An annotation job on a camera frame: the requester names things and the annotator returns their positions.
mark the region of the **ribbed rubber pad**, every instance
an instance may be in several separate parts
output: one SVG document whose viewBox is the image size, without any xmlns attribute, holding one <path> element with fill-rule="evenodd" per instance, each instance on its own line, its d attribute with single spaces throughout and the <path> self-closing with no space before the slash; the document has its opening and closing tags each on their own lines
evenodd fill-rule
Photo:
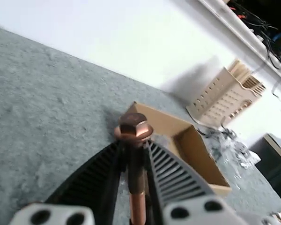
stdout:
<svg viewBox="0 0 281 225">
<path fill-rule="evenodd" d="M 183 160 L 156 143 L 148 143 L 151 172 L 161 207 L 171 202 L 213 194 L 209 185 Z"/>
<path fill-rule="evenodd" d="M 86 206 L 93 210 L 96 224 L 111 224 L 121 173 L 120 158 L 118 144 L 109 145 L 64 181 L 46 203 Z"/>
</svg>

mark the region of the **white shelf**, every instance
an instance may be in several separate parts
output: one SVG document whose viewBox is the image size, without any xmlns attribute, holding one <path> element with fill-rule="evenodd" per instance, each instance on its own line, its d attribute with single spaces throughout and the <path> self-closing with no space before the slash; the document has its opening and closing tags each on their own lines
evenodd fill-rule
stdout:
<svg viewBox="0 0 281 225">
<path fill-rule="evenodd" d="M 265 45 L 250 31 L 250 29 L 234 14 L 223 0 L 198 0 L 218 20 L 220 20 L 236 37 L 246 44 L 260 57 L 279 77 L 281 77 L 281 63 L 271 54 L 272 61 L 279 68 L 276 69 L 267 59 Z"/>
</svg>

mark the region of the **cardboard box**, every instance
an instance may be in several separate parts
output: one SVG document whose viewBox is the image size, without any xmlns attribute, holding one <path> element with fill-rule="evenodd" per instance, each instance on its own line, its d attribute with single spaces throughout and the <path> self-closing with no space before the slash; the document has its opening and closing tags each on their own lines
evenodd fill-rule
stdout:
<svg viewBox="0 0 281 225">
<path fill-rule="evenodd" d="M 144 114 L 155 133 L 170 138 L 168 149 L 196 170 L 217 194 L 227 195 L 232 190 L 191 123 L 137 102 L 127 112 Z"/>
</svg>

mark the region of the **hex bolt head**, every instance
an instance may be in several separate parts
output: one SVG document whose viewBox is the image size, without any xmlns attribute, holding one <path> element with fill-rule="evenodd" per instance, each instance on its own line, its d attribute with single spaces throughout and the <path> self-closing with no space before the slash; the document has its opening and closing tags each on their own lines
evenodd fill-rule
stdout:
<svg viewBox="0 0 281 225">
<path fill-rule="evenodd" d="M 129 113 L 120 117 L 121 134 L 138 137 L 149 131 L 147 118 L 141 113 Z"/>
<path fill-rule="evenodd" d="M 119 118 L 118 123 L 115 135 L 119 139 L 140 141 L 149 138 L 153 133 L 147 118 L 141 113 L 126 113 Z"/>
</svg>

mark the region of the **wooden organizer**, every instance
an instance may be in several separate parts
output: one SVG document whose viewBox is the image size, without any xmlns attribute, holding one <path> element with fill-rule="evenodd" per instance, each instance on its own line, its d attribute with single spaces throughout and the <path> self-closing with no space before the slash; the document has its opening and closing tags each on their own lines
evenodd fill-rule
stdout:
<svg viewBox="0 0 281 225">
<path fill-rule="evenodd" d="M 260 98 L 266 88 L 239 60 L 223 70 L 186 107 L 198 123 L 218 128 L 227 125 Z"/>
</svg>

